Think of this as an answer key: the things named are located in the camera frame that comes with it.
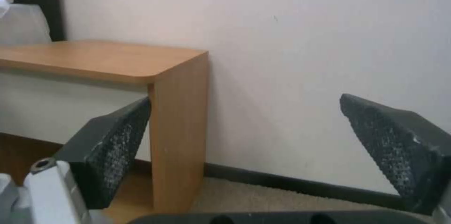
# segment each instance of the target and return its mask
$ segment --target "textured gripper pad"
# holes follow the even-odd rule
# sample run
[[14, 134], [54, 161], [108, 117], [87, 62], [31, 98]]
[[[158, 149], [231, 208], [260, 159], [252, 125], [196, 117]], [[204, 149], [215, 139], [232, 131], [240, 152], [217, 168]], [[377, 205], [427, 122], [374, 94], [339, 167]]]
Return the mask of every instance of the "textured gripper pad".
[[55, 154], [70, 164], [88, 209], [110, 205], [133, 164], [150, 116], [146, 97], [109, 115], [92, 118]]
[[430, 214], [451, 174], [451, 136], [417, 113], [343, 94], [343, 114], [408, 210]]

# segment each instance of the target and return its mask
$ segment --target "desk top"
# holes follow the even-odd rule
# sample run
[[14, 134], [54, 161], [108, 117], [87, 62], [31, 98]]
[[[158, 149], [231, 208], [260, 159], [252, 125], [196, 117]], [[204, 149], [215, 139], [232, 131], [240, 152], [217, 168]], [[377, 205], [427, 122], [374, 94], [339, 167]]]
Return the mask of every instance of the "desk top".
[[148, 84], [207, 51], [109, 41], [63, 41], [0, 47], [0, 67]]

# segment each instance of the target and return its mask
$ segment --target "baseboard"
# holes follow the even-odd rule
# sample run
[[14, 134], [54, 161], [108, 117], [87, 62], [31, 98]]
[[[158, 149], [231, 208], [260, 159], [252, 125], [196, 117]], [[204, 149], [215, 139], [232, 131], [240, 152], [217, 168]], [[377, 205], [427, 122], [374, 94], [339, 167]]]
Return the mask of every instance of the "baseboard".
[[[61, 144], [0, 133], [0, 163], [19, 163], [20, 165], [14, 166], [14, 173], [17, 176], [16, 179], [21, 179], [20, 176], [27, 174], [29, 166], [38, 159], [36, 157], [43, 158], [51, 156], [59, 147], [61, 147]], [[12, 157], [11, 154], [2, 154], [2, 149], [3, 152], [7, 149], [7, 151], [15, 154], [22, 152], [24, 149], [27, 151], [25, 151], [24, 155]], [[0, 165], [0, 173], [8, 171], [5, 169], [5, 166]], [[152, 165], [148, 161], [135, 160], [133, 169], [149, 172], [152, 169]], [[381, 192], [294, 179], [212, 163], [205, 163], [205, 176], [406, 211], [399, 196]]]

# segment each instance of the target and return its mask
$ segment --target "wooden desk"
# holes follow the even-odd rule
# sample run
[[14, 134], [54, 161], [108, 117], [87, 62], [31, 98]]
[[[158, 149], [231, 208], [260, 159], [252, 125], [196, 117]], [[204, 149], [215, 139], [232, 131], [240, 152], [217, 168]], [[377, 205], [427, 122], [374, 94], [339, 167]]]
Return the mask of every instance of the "wooden desk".
[[0, 67], [148, 86], [153, 208], [189, 209], [205, 162], [208, 52], [105, 41], [0, 48]]

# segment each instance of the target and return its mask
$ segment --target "desk leg panel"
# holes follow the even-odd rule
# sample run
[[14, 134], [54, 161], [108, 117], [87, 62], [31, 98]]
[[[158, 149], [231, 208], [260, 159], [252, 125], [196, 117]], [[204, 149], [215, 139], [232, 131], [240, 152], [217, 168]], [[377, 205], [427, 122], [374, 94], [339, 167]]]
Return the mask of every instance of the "desk leg panel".
[[159, 75], [148, 93], [154, 211], [186, 212], [203, 179], [208, 55]]

